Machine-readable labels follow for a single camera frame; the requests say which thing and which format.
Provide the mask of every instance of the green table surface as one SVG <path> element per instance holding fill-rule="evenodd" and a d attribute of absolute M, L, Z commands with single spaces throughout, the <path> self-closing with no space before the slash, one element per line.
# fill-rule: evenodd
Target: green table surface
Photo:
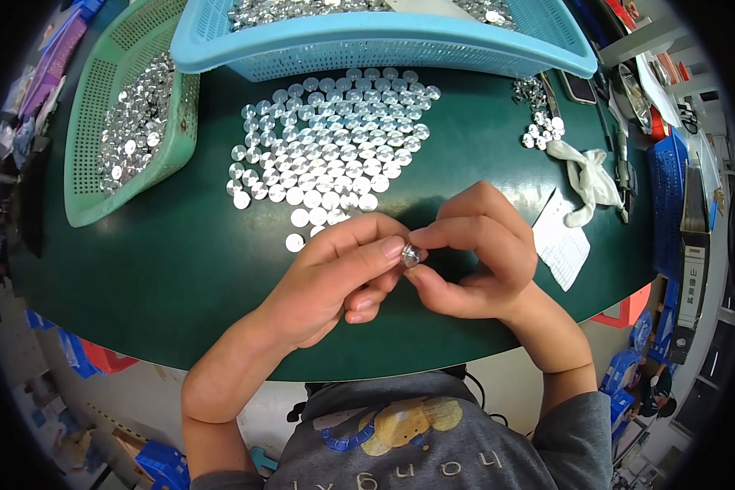
<path fill-rule="evenodd" d="M 11 257 L 15 288 L 30 309 L 93 343 L 188 369 L 226 328 L 263 301 L 294 260 L 284 244 L 288 234 L 299 231 L 289 220 L 294 207 L 265 199 L 237 210 L 225 183 L 230 149 L 245 137 L 241 107 L 269 99 L 276 89 L 307 75 L 250 83 L 228 67 L 203 73 L 198 143 L 188 164 L 97 223 L 72 228 L 63 206 L 62 168 L 74 84 L 98 31 L 117 15 L 114 4 L 108 2 L 98 14 L 69 64 L 69 84 L 49 131 L 54 147 L 43 204 L 43 258 L 22 251 Z M 423 83 L 438 85 L 443 95 L 420 121 L 430 127 L 430 138 L 390 189 L 379 194 L 378 211 L 411 229 L 423 227 L 435 219 L 442 202 L 478 180 L 496 186 L 531 224 L 556 187 L 576 207 L 581 205 L 565 164 L 520 144 L 531 114 L 528 106 L 512 102 L 511 79 L 416 70 Z M 340 73 L 315 76 L 337 78 Z M 596 108 L 570 103 L 557 76 L 551 78 L 566 122 L 564 139 L 581 151 L 604 147 Z M 644 153 L 632 149 L 630 161 L 639 178 L 631 224 L 624 224 L 615 209 L 597 207 L 583 228 L 591 244 L 588 260 L 568 292 L 541 260 L 537 267 L 539 286 L 577 321 L 656 276 L 650 266 L 652 208 Z M 608 154 L 604 166 L 614 174 L 614 154 Z M 427 263 L 456 281 L 473 270 L 476 257 L 439 250 L 430 253 Z M 430 312 L 403 279 L 375 320 L 364 325 L 341 321 L 316 346 L 289 355 L 270 379 L 393 376 L 456 365 L 518 345 L 497 321 Z"/>

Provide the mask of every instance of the smartphone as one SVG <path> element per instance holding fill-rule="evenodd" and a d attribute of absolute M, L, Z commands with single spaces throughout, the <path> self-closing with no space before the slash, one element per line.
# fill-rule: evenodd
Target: smartphone
<path fill-rule="evenodd" d="M 566 91 L 566 96 L 572 102 L 576 103 L 587 103 L 588 105 L 596 105 L 597 95 L 593 92 L 593 87 L 590 81 L 584 78 L 575 77 L 571 73 L 558 70 L 563 89 Z"/>

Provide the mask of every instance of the cable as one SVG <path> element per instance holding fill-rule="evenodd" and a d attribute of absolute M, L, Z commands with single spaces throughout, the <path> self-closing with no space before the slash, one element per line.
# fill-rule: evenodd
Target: cable
<path fill-rule="evenodd" d="M 491 413 L 490 417 L 500 417 L 504 421 L 505 426 L 510 426 L 510 421 L 506 419 L 506 417 L 502 416 L 500 413 Z"/>
<path fill-rule="evenodd" d="M 482 384 L 481 384 L 481 383 L 479 382 L 479 379 L 477 379 L 477 378 L 474 378 L 474 377 L 473 377 L 473 376 L 471 375 L 471 373 L 470 373 L 470 372 L 466 372 L 466 373 L 465 373 L 465 375 L 466 375 L 467 377 L 470 377 L 470 378 L 471 378 L 471 380 L 472 380 L 472 381 L 473 381 L 474 383 L 476 383 L 476 384 L 477 384 L 477 386 L 479 387 L 479 390 L 480 390 L 480 392 L 482 393 L 482 405 L 480 405 L 480 407 L 482 408 L 482 410 L 484 410 L 484 399 L 485 399 L 485 397 L 484 397 L 484 388 L 482 387 Z"/>

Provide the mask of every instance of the worker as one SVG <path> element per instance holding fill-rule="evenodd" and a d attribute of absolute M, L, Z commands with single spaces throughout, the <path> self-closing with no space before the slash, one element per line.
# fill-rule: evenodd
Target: worker
<path fill-rule="evenodd" d="M 484 272 L 456 285 L 423 264 L 405 269 L 408 242 L 473 250 Z M 265 301 L 188 373 L 182 410 L 191 489 L 607 488 L 610 398 L 597 391 L 582 330 L 533 282 L 536 263 L 529 225 L 486 182 L 445 202 L 419 230 L 370 213 L 321 231 Z M 512 329 L 543 373 L 532 440 L 491 419 L 443 371 L 328 383 L 309 397 L 264 482 L 237 415 L 290 353 L 313 347 L 341 318 L 375 319 L 402 275 L 434 312 Z M 320 359 L 327 362 L 326 352 Z"/>
<path fill-rule="evenodd" d="M 671 398 L 673 391 L 673 376 L 667 365 L 654 359 L 642 358 L 639 362 L 639 381 L 628 390 L 634 397 L 632 411 L 628 420 L 637 416 L 642 417 L 670 417 L 675 413 L 678 403 Z"/>

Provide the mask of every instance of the hand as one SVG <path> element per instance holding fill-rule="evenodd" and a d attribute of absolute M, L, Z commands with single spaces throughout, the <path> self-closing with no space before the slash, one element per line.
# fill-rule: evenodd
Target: hand
<path fill-rule="evenodd" d="M 425 265 L 405 272 L 426 307 L 461 319 L 507 319 L 536 271 L 534 232 L 503 194 L 477 182 L 443 203 L 436 221 L 409 234 L 422 249 L 473 250 L 480 272 L 451 284 Z"/>
<path fill-rule="evenodd" d="M 289 347 L 310 347 L 337 325 L 375 318 L 402 274 L 408 228 L 381 213 L 321 231 L 294 260 L 255 313 Z"/>

